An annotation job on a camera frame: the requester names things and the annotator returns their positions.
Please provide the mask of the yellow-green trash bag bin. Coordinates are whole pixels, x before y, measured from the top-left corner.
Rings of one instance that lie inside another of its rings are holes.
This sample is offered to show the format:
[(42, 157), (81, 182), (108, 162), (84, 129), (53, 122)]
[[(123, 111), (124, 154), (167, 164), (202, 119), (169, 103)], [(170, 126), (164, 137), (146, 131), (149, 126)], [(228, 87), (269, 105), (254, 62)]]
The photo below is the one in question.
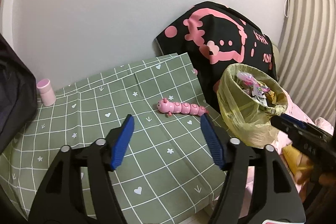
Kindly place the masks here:
[[(238, 73), (249, 73), (266, 84), (275, 92), (275, 104), (265, 106), (247, 94)], [(235, 137), (258, 148), (277, 141), (279, 130), (270, 119), (286, 112), (288, 100), (282, 87), (266, 73), (244, 64), (229, 65), (220, 79), (217, 98), (222, 118)]]

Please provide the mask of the yellow small pillow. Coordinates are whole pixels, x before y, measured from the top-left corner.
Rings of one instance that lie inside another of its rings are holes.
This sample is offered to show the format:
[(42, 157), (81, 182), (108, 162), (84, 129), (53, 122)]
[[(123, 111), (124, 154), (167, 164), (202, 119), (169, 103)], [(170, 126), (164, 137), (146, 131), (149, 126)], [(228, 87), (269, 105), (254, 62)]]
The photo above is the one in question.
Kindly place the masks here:
[(296, 184), (303, 185), (310, 179), (314, 164), (307, 156), (292, 147), (291, 144), (282, 149), (282, 154)]

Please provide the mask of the pink floral bedding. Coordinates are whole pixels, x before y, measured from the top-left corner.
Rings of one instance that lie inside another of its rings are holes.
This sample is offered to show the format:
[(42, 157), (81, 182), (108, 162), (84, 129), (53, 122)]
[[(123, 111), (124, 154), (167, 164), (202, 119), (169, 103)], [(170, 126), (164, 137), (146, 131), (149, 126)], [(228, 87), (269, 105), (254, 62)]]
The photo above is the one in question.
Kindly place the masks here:
[(273, 122), (274, 142), (299, 191), (309, 223), (335, 216), (335, 128), (319, 117), (313, 122), (287, 96), (288, 107)]

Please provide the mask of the pink caterpillar toy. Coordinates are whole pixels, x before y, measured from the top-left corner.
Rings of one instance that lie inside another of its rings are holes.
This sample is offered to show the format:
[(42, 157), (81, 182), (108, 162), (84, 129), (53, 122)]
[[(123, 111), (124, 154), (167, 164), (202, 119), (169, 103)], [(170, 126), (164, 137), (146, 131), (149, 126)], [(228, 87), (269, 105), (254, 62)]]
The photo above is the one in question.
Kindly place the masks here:
[(160, 113), (166, 114), (169, 117), (173, 114), (189, 114), (200, 117), (203, 114), (208, 113), (204, 106), (187, 102), (171, 102), (167, 98), (162, 98), (158, 101), (157, 109)]

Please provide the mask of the green checked tablecloth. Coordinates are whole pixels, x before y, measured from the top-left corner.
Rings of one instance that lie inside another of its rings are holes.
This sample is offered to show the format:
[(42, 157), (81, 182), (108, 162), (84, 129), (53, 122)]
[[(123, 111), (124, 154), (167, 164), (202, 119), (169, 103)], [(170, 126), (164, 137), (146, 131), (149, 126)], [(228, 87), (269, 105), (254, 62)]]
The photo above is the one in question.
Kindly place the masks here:
[(86, 147), (119, 127), (127, 115), (134, 133), (110, 180), (129, 223), (180, 223), (213, 203), (225, 174), (214, 164), (197, 116), (167, 117), (161, 98), (206, 106), (187, 54), (122, 65), (56, 92), (38, 103), (1, 154), (1, 186), (13, 206), (29, 215), (38, 187), (63, 145)]

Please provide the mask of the beige striped curtain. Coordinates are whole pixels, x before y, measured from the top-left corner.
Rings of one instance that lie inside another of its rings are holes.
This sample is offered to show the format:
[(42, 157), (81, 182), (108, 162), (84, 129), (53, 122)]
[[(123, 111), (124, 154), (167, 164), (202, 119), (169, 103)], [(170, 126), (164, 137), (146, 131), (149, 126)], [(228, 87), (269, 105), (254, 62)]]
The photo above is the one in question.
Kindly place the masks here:
[(289, 0), (278, 45), (280, 85), (312, 120), (335, 122), (335, 0)]

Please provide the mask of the pink cup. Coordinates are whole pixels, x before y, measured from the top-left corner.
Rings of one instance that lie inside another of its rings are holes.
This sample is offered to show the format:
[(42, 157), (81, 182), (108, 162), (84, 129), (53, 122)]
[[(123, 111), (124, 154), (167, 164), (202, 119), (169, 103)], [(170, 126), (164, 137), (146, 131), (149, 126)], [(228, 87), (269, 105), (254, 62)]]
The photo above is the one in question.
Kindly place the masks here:
[(50, 79), (42, 79), (37, 83), (41, 100), (45, 106), (51, 106), (56, 101), (56, 96), (51, 85)]

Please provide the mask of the black pink cartoon cloth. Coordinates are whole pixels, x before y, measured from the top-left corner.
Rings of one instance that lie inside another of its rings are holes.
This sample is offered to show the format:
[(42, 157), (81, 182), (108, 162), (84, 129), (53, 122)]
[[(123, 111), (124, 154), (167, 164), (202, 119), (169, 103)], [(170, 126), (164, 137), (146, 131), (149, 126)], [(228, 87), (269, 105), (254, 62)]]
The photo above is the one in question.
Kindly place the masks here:
[(270, 38), (244, 15), (218, 3), (193, 6), (155, 41), (163, 55), (188, 54), (205, 100), (215, 110), (219, 81), (229, 65), (249, 65), (277, 79)]

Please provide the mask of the black bag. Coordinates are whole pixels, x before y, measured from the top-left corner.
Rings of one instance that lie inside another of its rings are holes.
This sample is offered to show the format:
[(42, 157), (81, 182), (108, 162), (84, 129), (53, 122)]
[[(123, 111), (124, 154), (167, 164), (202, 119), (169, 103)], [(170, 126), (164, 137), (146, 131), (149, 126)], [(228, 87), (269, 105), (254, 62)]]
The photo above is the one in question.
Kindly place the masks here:
[(36, 79), (1, 36), (1, 152), (37, 111)]

